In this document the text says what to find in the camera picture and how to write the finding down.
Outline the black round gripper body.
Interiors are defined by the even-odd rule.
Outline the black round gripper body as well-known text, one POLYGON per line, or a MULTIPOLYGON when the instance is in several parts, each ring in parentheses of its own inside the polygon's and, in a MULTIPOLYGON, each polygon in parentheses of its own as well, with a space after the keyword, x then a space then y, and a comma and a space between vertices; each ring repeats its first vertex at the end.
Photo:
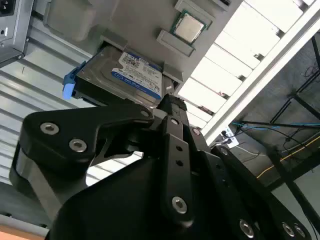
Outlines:
POLYGON ((71 197, 49 240, 220 240, 213 185, 188 159, 141 159, 71 197))

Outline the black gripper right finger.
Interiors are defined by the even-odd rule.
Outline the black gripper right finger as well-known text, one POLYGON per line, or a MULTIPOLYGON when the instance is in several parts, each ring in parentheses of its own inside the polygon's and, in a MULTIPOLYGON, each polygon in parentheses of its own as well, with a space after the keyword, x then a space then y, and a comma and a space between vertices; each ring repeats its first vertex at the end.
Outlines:
POLYGON ((186 128, 200 176, 213 185, 221 217, 220 240, 310 240, 307 228, 225 147, 210 148, 201 132, 189 125, 187 106, 176 97, 175 112, 186 128))

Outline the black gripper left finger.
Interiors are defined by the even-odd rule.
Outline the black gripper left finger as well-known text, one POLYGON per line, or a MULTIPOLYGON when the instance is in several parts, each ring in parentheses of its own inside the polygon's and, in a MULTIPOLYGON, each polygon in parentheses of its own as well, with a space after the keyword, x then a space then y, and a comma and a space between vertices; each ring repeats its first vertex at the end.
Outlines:
POLYGON ((108 106, 42 111, 22 123, 10 169, 14 186, 53 220, 73 196, 142 159, 189 160, 175 96, 157 108, 108 106))

